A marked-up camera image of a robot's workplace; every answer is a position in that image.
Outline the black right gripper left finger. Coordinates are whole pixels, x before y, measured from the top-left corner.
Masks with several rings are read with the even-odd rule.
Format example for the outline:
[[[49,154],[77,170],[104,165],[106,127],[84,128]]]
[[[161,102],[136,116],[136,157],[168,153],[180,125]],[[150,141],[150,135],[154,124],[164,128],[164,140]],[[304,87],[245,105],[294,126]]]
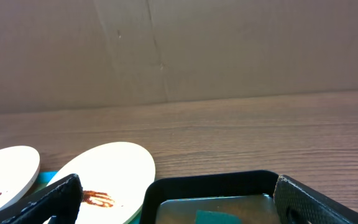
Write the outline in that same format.
[[[0,224],[75,224],[83,199],[80,178],[70,174],[0,211]]]

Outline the white plate with sauce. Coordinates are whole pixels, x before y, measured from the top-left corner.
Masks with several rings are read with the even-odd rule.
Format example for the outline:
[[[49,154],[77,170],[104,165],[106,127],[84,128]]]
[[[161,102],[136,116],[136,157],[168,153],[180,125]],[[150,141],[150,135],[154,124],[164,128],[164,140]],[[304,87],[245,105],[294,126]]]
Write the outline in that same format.
[[[40,155],[33,147],[0,149],[0,210],[20,200],[35,183]]]

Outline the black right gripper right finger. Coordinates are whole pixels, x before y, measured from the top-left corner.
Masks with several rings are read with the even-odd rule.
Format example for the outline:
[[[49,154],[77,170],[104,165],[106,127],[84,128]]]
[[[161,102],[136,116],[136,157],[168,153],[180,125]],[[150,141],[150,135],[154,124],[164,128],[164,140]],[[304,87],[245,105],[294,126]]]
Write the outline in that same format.
[[[358,224],[358,213],[286,175],[278,177],[273,201],[281,223]]]

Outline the light green plate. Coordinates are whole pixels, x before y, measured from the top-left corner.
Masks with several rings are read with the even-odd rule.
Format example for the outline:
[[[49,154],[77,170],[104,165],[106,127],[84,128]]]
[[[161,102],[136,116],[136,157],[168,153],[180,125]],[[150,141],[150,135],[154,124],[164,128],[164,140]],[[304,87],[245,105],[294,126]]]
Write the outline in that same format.
[[[69,174],[78,175],[85,193],[76,224],[124,224],[141,211],[156,169],[153,157],[144,147],[131,142],[111,142],[76,156],[48,185]]]

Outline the green yellow sponge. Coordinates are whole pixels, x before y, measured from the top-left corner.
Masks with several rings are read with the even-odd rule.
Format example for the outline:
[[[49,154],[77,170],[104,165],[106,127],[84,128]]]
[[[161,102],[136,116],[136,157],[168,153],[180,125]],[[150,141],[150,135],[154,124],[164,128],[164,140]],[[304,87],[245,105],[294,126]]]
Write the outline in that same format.
[[[241,224],[242,220],[235,215],[222,212],[198,210],[195,224]]]

